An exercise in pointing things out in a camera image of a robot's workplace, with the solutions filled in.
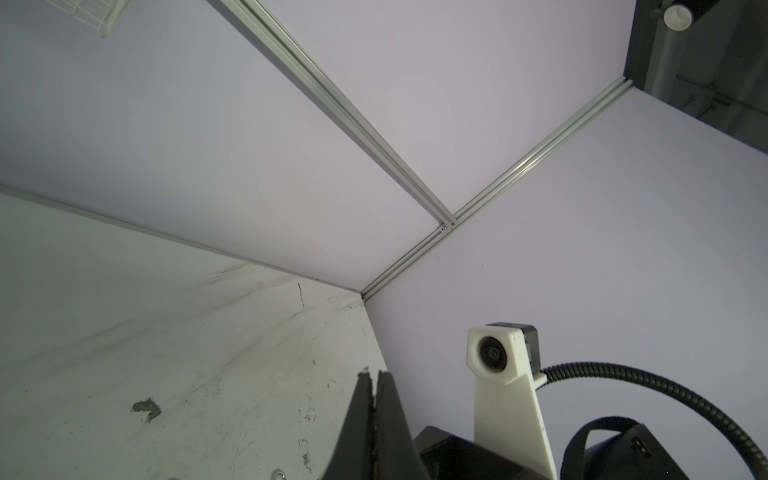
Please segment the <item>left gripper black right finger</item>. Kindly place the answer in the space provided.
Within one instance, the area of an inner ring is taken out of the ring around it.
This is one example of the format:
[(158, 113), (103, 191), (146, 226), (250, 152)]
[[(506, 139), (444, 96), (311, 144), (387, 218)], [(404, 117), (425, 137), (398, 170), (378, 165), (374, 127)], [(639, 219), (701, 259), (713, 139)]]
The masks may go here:
[(375, 398), (375, 478), (429, 479), (410, 435), (394, 377), (380, 371)]

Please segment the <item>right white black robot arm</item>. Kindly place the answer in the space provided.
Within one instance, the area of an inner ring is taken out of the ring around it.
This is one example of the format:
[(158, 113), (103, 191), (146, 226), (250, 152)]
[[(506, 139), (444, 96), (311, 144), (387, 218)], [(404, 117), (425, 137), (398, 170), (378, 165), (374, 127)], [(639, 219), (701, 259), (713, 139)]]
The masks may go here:
[[(468, 440), (425, 428), (415, 445), (432, 479), (540, 479), (532, 469)], [(564, 452), (563, 479), (686, 479), (647, 427), (625, 417), (585, 424)]]

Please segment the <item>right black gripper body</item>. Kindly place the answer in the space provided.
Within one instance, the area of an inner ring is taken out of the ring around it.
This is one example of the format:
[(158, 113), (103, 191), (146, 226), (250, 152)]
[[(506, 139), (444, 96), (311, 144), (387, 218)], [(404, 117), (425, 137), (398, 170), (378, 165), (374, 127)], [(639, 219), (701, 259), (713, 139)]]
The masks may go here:
[(433, 426), (423, 429), (415, 437), (414, 445), (431, 479), (543, 479), (529, 468)]

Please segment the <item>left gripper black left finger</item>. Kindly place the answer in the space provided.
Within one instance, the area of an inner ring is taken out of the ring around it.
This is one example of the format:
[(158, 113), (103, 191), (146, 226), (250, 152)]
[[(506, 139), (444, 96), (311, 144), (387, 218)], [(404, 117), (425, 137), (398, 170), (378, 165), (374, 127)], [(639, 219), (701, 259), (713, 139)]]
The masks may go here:
[(358, 375), (324, 480), (374, 478), (375, 406), (368, 372)]

